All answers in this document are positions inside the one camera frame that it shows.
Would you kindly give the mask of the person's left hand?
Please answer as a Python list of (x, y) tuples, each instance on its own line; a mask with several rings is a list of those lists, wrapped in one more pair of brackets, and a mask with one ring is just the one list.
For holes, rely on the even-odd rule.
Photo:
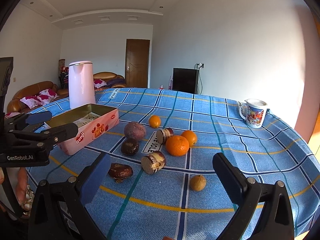
[(20, 167), (17, 172), (17, 185), (16, 185), (16, 198), (19, 204), (22, 204), (25, 200), (25, 193), (27, 189), (27, 172), (25, 167)]

